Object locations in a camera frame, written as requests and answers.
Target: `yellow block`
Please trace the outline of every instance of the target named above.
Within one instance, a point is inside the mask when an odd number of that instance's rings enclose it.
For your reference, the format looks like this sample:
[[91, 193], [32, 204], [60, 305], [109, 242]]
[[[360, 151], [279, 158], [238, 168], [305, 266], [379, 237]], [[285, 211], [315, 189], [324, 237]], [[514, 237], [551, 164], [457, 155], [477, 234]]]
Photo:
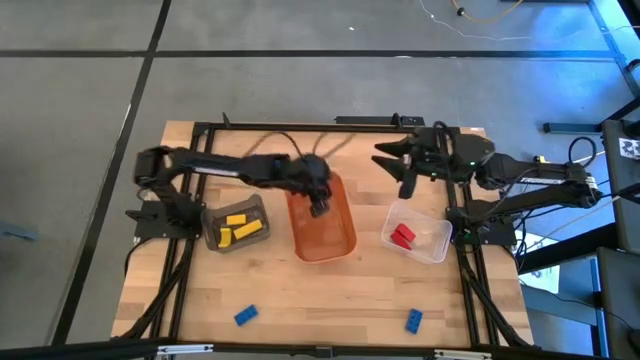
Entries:
[[247, 223], [247, 215], [230, 215], [227, 216], [227, 225], [244, 225]]
[[231, 245], [231, 229], [229, 228], [220, 228], [220, 244], [218, 247], [228, 247]]
[[262, 222], [260, 221], [260, 219], [258, 219], [248, 223], [241, 228], [233, 230], [233, 235], [236, 236], [236, 240], [240, 240], [243, 237], [251, 235], [260, 229], [262, 229]]

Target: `orange plastic container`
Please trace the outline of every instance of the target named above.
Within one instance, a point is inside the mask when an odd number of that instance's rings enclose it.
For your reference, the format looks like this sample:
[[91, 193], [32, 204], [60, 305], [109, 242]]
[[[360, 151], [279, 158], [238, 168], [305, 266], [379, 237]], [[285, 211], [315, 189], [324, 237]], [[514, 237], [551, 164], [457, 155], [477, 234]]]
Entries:
[[286, 195], [296, 255], [309, 263], [341, 258], [356, 247], [356, 231], [340, 176], [331, 173], [329, 188], [329, 211], [318, 218], [311, 216], [309, 197]]

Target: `white cable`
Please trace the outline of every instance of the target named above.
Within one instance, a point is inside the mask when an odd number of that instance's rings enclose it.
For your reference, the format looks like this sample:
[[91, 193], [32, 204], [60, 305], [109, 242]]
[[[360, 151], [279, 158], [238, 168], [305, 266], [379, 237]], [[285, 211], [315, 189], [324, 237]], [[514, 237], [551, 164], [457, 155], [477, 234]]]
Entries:
[[[597, 152], [597, 153], [596, 153], [596, 157], [598, 157], [598, 156], [600, 156], [600, 155], [602, 155], [602, 154], [604, 154], [604, 150], [602, 150], [602, 151], [600, 151], [600, 152]], [[589, 155], [589, 156], [585, 156], [585, 157], [583, 157], [583, 158], [581, 158], [581, 159], [578, 159], [578, 160], [574, 160], [574, 161], [573, 161], [573, 163], [575, 164], [575, 163], [583, 162], [583, 161], [585, 161], [585, 160], [589, 160], [589, 159], [591, 159], [591, 155]]]
[[[425, 13], [429, 14], [429, 16], [431, 17], [431, 20], [436, 23], [436, 24], [440, 24], [440, 25], [444, 25], [447, 28], [449, 28], [452, 31], [457, 32], [458, 34], [460, 34], [460, 36], [465, 37], [465, 38], [474, 38], [474, 39], [484, 39], [484, 40], [491, 40], [491, 41], [510, 41], [510, 40], [531, 40], [534, 42], [541, 42], [541, 43], [556, 43], [556, 42], [561, 42], [567, 39], [570, 39], [576, 35], [579, 35], [583, 32], [591, 32], [591, 30], [578, 30], [576, 32], [574, 32], [573, 34], [569, 35], [569, 36], [565, 36], [565, 37], [561, 37], [558, 39], [537, 39], [537, 38], [533, 38], [530, 36], [513, 36], [513, 37], [500, 37], [500, 38], [494, 38], [491, 36], [484, 36], [484, 35], [469, 35], [469, 34], [465, 34], [462, 31], [452, 27], [451, 25], [447, 24], [446, 22], [440, 21], [438, 19], [436, 19], [436, 16], [433, 15], [429, 10], [427, 10], [427, 8], [424, 6], [424, 3], [422, 2], [422, 0], [418, 0], [420, 1], [420, 5], [422, 5], [422, 10], [424, 10]], [[614, 30], [611, 31], [601, 31], [599, 33], [599, 35], [605, 35], [605, 34], [613, 34], [616, 31], [622, 30], [622, 29], [636, 29], [636, 28], [640, 28], [640, 26], [631, 26], [631, 25], [626, 25], [626, 26], [620, 26]]]
[[530, 246], [528, 246], [528, 247], [529, 247], [530, 249], [533, 249], [536, 245], [540, 244], [540, 243], [541, 243], [541, 242], [543, 242], [545, 239], [548, 239], [551, 235], [555, 234], [556, 232], [558, 232], [558, 231], [560, 231], [560, 230], [562, 230], [562, 229], [566, 228], [567, 226], [569, 226], [569, 225], [573, 224], [574, 222], [576, 222], [576, 221], [578, 221], [578, 220], [582, 220], [582, 219], [586, 218], [587, 216], [589, 216], [589, 215], [591, 215], [591, 214], [593, 214], [593, 213], [595, 213], [595, 212], [598, 212], [598, 211], [602, 210], [605, 206], [610, 205], [610, 204], [613, 204], [613, 202], [614, 202], [614, 201], [616, 201], [616, 200], [618, 200], [618, 199], [620, 199], [620, 196], [619, 196], [619, 195], [618, 195], [618, 196], [613, 197], [613, 198], [612, 198], [611, 200], [609, 200], [608, 202], [606, 202], [606, 203], [604, 203], [604, 204], [602, 204], [602, 205], [598, 206], [597, 208], [595, 208], [595, 209], [593, 209], [593, 210], [589, 211], [588, 213], [586, 213], [586, 214], [584, 214], [584, 215], [582, 215], [582, 216], [579, 216], [579, 217], [577, 217], [577, 218], [575, 218], [575, 219], [573, 219], [573, 220], [569, 221], [568, 223], [566, 223], [566, 224], [564, 224], [564, 225], [560, 226], [559, 228], [557, 228], [557, 229], [553, 230], [552, 232], [548, 233], [545, 237], [543, 237], [542, 239], [540, 239], [540, 240], [538, 240], [538, 241], [534, 242], [533, 244], [531, 244], [531, 245], [530, 245]]

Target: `blue block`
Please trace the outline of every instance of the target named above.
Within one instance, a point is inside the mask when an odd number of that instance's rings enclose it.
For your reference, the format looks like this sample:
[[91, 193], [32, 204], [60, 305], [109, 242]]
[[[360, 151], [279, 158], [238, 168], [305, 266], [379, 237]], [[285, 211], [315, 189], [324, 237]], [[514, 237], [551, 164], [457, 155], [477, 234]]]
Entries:
[[257, 315], [258, 315], [258, 310], [254, 305], [251, 305], [248, 308], [239, 312], [238, 315], [234, 316], [233, 318], [236, 319], [236, 324], [238, 324], [238, 326], [242, 326], [246, 324], [249, 320], [256, 317]]
[[409, 318], [407, 319], [407, 325], [404, 328], [413, 335], [418, 333], [420, 328], [420, 321], [422, 321], [422, 311], [411, 309], [409, 311]]

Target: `table leg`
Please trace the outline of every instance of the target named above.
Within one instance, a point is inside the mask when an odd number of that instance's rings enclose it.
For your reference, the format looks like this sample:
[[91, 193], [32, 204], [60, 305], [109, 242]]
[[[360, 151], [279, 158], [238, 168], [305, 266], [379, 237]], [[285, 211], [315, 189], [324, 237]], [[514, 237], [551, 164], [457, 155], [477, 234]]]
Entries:
[[618, 248], [616, 224], [610, 223], [571, 239], [545, 246], [526, 255], [517, 257], [518, 264], [522, 264], [519, 273], [548, 268], [565, 261], [592, 255], [599, 247]]

